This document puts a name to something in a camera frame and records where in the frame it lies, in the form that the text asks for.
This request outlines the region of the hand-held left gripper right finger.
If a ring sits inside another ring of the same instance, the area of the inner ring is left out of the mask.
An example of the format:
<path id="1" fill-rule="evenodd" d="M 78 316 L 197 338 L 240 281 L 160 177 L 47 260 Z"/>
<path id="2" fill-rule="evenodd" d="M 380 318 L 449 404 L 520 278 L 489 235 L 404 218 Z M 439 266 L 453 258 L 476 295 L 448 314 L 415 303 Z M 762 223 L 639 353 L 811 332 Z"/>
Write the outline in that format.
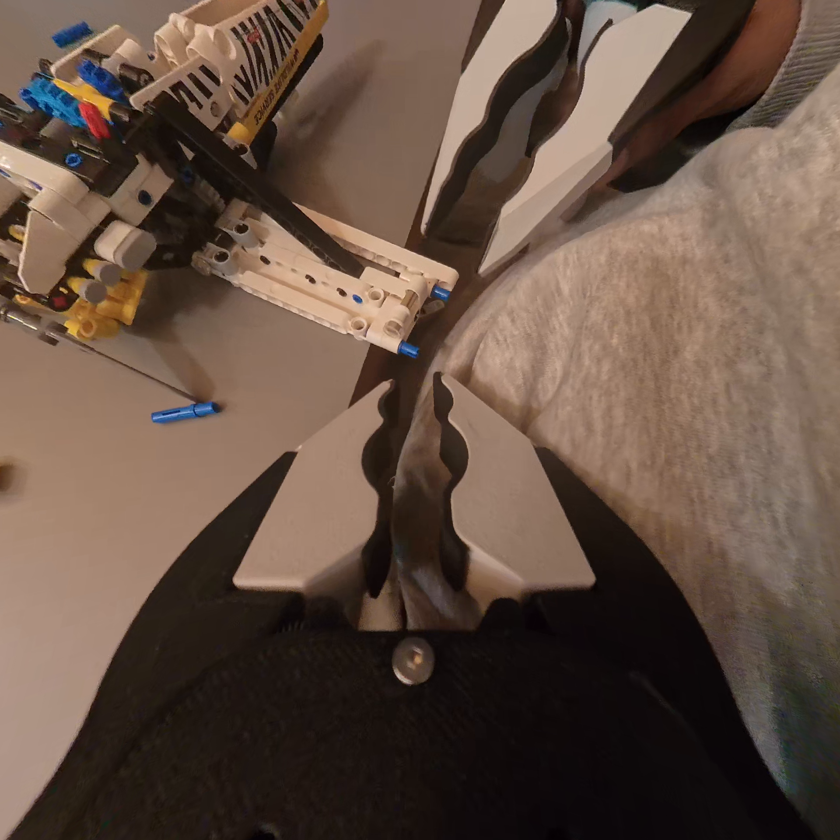
<path id="1" fill-rule="evenodd" d="M 590 590 L 595 573 L 530 439 L 448 374 L 434 375 L 444 491 L 440 561 L 484 613 L 500 599 Z"/>

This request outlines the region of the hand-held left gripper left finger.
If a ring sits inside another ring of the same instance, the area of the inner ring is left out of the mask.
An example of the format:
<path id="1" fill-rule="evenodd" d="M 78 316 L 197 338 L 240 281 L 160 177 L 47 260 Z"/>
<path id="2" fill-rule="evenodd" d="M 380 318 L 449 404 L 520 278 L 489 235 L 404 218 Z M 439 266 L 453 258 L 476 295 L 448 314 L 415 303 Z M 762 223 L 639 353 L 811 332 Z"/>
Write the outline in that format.
<path id="1" fill-rule="evenodd" d="M 234 574 L 238 589 L 336 601 L 379 594 L 398 402 L 384 381 L 298 448 Z"/>

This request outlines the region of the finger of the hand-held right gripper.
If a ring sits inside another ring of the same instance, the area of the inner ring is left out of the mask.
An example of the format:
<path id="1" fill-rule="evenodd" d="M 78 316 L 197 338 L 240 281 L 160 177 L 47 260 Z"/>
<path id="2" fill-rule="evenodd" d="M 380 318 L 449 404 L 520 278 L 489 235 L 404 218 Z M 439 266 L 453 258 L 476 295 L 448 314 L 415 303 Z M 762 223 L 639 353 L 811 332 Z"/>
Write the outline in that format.
<path id="1" fill-rule="evenodd" d="M 690 21 L 654 3 L 594 3 L 584 15 L 580 94 L 567 120 L 532 156 L 532 168 L 501 208 L 478 272 L 488 275 L 557 221 L 607 172 L 610 136 Z"/>
<path id="2" fill-rule="evenodd" d="M 561 1 L 507 1 L 466 63 L 427 189 L 421 231 L 437 235 L 472 193 L 519 187 L 536 148 L 534 121 L 569 66 Z"/>

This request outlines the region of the zebra striped lego helicopter model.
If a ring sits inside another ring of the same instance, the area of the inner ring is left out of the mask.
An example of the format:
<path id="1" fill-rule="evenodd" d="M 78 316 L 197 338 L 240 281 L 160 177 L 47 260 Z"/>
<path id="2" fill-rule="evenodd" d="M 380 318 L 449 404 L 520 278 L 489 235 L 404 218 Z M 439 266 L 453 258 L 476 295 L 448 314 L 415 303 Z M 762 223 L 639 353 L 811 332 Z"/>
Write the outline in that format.
<path id="1" fill-rule="evenodd" d="M 300 206 L 266 162 L 327 2 L 199 2 L 144 48 L 114 25 L 2 96 L 2 322 L 99 355 L 153 270 L 191 266 L 337 333 L 409 342 L 455 269 Z"/>

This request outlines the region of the person's right hand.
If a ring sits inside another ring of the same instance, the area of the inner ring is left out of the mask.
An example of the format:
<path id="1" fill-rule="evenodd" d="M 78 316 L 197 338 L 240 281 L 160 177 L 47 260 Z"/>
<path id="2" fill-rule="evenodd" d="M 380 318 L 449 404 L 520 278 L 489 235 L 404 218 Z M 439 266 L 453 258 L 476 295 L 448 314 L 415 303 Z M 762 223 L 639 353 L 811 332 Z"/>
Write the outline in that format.
<path id="1" fill-rule="evenodd" d="M 657 156 L 693 123 L 761 99 L 791 49 L 801 14 L 800 1 L 756 1 L 729 52 L 694 87 L 637 127 L 594 190 Z"/>

